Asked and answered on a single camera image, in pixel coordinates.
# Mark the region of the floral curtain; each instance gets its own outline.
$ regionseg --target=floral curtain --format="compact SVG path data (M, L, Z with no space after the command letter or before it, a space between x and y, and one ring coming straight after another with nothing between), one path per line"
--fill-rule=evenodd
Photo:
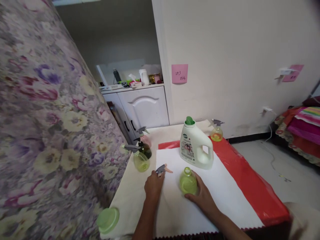
M0 239L95 239L129 158L49 0L0 1Z

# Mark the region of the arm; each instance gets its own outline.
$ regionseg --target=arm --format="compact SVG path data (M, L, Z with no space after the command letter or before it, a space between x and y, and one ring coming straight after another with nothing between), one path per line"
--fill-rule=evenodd
M158 177L155 171L152 171L148 177L144 190L146 200L144 201L142 213L134 231L132 240L152 240L154 220L159 203L161 189L164 181L165 172Z
M229 240L250 240L251 238L245 234L237 225L234 224L226 215L218 209L213 198L203 183L201 177L193 172L197 178L197 184L200 189L198 196L186 194L185 198L195 203L203 214L219 229L223 235Z

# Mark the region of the pink paper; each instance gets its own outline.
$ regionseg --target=pink paper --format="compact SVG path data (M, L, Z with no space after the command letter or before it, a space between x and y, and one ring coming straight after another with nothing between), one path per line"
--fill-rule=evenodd
M290 68L294 69L296 71L294 71L293 73L291 73L290 75L287 75L283 78L283 82L293 82L297 79L298 75L300 74L301 70L303 69L304 65L291 65Z
M188 64L172 64L172 83L186 83L188 78Z

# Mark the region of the white detergent bottle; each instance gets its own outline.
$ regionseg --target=white detergent bottle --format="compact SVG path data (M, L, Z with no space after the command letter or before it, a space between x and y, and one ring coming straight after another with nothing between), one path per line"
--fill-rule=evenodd
M213 164L211 140L196 126L192 117L187 117L180 138L180 157L195 167L209 170Z

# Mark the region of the pink spray bottle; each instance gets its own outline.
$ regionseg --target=pink spray bottle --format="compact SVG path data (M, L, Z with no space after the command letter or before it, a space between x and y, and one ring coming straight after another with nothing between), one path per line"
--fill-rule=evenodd
M150 133L148 132L148 130L146 130L146 126L144 126L144 127L142 127L142 128L139 128L139 129L137 130L137 132L140 134L140 141L148 144L149 147L151 147L151 140L150 140L150 138L149 138L147 135L144 135L144 133L143 133L143 132L146 132L146 133L150 134Z

